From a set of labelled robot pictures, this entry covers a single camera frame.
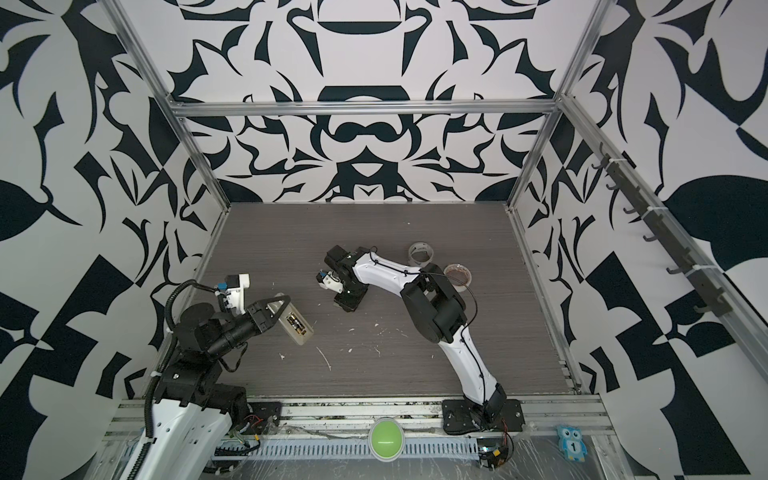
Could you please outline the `blue owl figurine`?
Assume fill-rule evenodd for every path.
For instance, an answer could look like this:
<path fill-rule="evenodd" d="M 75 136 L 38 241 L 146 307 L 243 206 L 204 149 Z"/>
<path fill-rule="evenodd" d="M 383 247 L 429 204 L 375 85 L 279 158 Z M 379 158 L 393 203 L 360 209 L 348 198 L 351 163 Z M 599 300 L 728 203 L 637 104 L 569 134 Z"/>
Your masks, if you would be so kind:
<path fill-rule="evenodd" d="M 571 462 L 584 463 L 587 447 L 581 430 L 573 426 L 560 425 L 556 428 L 559 447 L 564 458 Z"/>

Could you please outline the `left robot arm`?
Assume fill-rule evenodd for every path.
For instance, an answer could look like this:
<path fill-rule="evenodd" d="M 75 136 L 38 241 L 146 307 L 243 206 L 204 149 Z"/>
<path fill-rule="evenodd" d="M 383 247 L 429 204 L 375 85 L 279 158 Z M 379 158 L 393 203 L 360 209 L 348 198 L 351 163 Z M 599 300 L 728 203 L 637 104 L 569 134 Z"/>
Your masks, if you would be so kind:
<path fill-rule="evenodd" d="M 274 327 L 291 298 L 279 294 L 249 305 L 228 305 L 235 291 L 190 279 L 164 306 L 170 345 L 152 372 L 144 398 L 144 430 L 123 470 L 124 479 L 198 479 L 230 476 L 258 451 L 259 440 L 223 445 L 226 434 L 249 426 L 244 388 L 222 384 L 232 368 L 225 357 L 245 353 L 251 338 Z"/>

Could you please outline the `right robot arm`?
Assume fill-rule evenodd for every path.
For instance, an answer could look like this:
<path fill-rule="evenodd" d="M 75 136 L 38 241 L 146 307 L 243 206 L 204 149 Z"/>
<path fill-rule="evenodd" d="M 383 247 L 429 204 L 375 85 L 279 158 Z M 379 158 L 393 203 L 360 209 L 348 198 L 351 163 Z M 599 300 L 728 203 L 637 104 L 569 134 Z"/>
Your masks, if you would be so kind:
<path fill-rule="evenodd" d="M 378 287 L 402 300 L 416 330 L 444 353 L 462 388 L 460 400 L 441 402 L 446 434 L 523 429 L 521 403 L 508 397 L 486 367 L 470 334 L 466 303 L 437 265 L 408 266 L 372 248 L 347 251 L 338 245 L 324 262 L 327 268 L 316 280 L 335 293 L 334 302 L 344 311 L 356 311 L 368 289 Z"/>

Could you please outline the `green round button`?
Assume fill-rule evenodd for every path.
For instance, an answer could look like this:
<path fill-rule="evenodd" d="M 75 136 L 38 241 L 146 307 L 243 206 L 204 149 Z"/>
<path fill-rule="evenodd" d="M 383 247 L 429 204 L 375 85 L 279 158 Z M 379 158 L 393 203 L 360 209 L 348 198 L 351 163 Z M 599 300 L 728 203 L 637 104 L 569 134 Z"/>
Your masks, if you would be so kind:
<path fill-rule="evenodd" d="M 367 441 L 375 459 L 392 462 L 397 460 L 404 450 L 404 430 L 396 420 L 380 418 L 370 428 Z"/>

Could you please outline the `small white orange tape roll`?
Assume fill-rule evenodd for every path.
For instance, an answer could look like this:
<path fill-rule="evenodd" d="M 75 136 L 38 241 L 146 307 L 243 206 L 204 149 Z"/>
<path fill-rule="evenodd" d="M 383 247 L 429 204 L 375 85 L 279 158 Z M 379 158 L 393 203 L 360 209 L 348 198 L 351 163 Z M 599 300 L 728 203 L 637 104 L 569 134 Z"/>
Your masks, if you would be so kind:
<path fill-rule="evenodd" d="M 466 291 L 473 279 L 471 271 L 458 263 L 447 265 L 443 273 L 457 292 Z"/>

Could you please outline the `black wall hook rack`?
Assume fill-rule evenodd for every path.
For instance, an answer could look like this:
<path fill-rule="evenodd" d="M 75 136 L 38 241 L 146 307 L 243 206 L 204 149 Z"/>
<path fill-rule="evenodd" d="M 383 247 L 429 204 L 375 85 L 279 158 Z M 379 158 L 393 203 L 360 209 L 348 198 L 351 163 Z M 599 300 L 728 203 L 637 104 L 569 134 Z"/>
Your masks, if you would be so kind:
<path fill-rule="evenodd" d="M 694 310 L 699 313 L 711 312 L 717 317 L 730 314 L 733 306 L 726 298 L 723 283 L 715 279 L 718 268 L 694 252 L 693 243 L 685 239 L 679 222 L 634 173 L 626 158 L 611 156 L 603 142 L 599 144 L 599 152 L 601 159 L 592 168 L 605 171 L 612 181 L 607 188 L 620 192 L 630 204 L 623 211 L 639 219 L 648 228 L 650 235 L 644 235 L 643 240 L 659 243 L 670 257 L 674 266 L 667 267 L 666 272 L 669 275 L 683 275 L 701 297 L 704 306 L 696 306 Z"/>

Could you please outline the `large clear printed tape roll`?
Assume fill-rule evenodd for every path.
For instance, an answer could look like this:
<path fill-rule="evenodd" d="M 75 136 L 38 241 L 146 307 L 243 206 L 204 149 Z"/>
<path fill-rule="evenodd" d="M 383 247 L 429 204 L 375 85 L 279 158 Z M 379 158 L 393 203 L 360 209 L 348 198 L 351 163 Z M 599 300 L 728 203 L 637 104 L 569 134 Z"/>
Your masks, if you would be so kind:
<path fill-rule="evenodd" d="M 408 263 L 411 266 L 423 268 L 434 259 L 434 249 L 426 242 L 415 242 L 407 249 Z"/>

